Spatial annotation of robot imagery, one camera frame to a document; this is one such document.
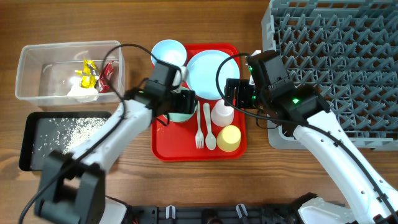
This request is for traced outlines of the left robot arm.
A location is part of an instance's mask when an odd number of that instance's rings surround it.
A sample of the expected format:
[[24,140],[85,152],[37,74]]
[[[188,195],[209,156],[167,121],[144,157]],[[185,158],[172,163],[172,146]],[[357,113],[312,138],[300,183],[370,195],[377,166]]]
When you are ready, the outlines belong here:
[[158,117],[192,114],[196,96],[183,90],[188,69],[165,61],[155,64],[144,88],[135,87],[120,97],[113,115],[68,153],[52,151],[45,159],[34,213],[52,223],[126,223],[128,205],[105,196],[105,177],[131,141]]

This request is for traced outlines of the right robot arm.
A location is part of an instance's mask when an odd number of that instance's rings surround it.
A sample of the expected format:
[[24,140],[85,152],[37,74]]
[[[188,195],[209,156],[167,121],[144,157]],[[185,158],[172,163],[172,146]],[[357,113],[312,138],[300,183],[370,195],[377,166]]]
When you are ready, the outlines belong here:
[[245,53],[252,80],[229,78],[218,92],[224,103],[256,119],[272,121],[305,146],[348,202],[328,203],[316,194],[297,200],[300,223],[397,223],[397,190],[360,153],[336,115],[311,85],[295,86],[279,52]]

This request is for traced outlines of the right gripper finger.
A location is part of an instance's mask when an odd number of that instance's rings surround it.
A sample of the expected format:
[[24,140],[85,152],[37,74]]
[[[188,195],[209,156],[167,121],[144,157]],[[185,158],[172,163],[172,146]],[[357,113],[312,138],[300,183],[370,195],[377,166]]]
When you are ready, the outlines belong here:
[[227,78],[226,85],[224,87],[224,95],[226,97],[226,101],[233,104],[234,106],[239,105],[239,84],[240,79]]
[[238,108],[255,108],[255,88],[249,80],[239,80],[236,88],[236,106]]

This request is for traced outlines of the white tissue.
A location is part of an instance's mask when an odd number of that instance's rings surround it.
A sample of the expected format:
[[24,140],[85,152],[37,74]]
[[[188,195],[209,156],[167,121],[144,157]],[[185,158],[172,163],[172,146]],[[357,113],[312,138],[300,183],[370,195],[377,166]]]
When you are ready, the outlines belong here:
[[96,88],[84,88],[80,86],[81,80],[77,77],[71,79],[72,87],[67,96],[75,97],[80,103],[88,103],[98,99]]

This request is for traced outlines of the red snack wrapper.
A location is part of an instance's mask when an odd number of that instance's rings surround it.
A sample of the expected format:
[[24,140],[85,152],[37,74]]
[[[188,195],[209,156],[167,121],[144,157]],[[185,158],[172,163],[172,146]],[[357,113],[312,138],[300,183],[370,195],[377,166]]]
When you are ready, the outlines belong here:
[[110,79],[114,73],[114,65],[113,61],[110,61],[106,64],[104,69],[101,71],[99,75],[99,79],[96,83],[96,89],[99,93],[106,93],[110,88]]

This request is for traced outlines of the yellow foil wrapper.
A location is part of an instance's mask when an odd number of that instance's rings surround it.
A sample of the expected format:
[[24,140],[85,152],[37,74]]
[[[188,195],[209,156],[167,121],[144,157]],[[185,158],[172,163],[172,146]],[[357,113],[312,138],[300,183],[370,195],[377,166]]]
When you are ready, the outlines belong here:
[[99,73],[93,60],[84,59],[83,69],[75,70],[75,73],[81,77],[80,86],[82,88],[94,88],[99,79]]

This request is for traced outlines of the green bowl with rice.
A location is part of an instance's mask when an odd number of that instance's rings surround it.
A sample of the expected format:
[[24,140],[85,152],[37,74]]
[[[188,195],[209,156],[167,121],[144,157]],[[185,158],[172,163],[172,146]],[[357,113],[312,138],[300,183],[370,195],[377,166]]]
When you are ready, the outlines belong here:
[[[190,90],[187,87],[182,86],[181,90]],[[169,120],[171,122],[175,122],[175,123],[183,123],[188,121],[194,114],[181,114],[181,113],[169,113],[167,112],[166,114],[163,114],[162,116],[166,119]]]

